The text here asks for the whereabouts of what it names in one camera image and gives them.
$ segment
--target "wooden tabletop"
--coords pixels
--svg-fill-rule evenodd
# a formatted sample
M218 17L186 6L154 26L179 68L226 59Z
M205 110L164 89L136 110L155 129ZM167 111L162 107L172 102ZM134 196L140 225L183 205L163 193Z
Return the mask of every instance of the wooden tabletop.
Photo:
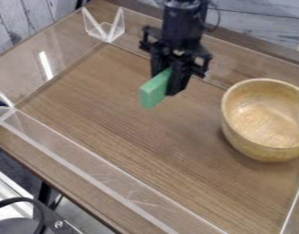
M120 1L92 1L92 15L111 18L118 9L111 2ZM136 50L130 29L118 46ZM263 164L234 150L221 132L221 98L229 86L257 77L299 86L293 63L299 54L293 57L290 51L287 61L221 38L206 37L205 43L215 56L207 82L194 79L151 111L138 104L150 61L110 44L96 47L17 108L226 232L278 233L299 186L299 159ZM116 231L162 233L4 127L0 147ZM82 163L94 170L94 162Z

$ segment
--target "green block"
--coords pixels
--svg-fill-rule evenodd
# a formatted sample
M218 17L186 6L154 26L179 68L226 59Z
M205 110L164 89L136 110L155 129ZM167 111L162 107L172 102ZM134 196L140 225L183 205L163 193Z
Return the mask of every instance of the green block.
M140 86L139 99L146 109L152 108L164 99L170 75L171 69L168 68Z

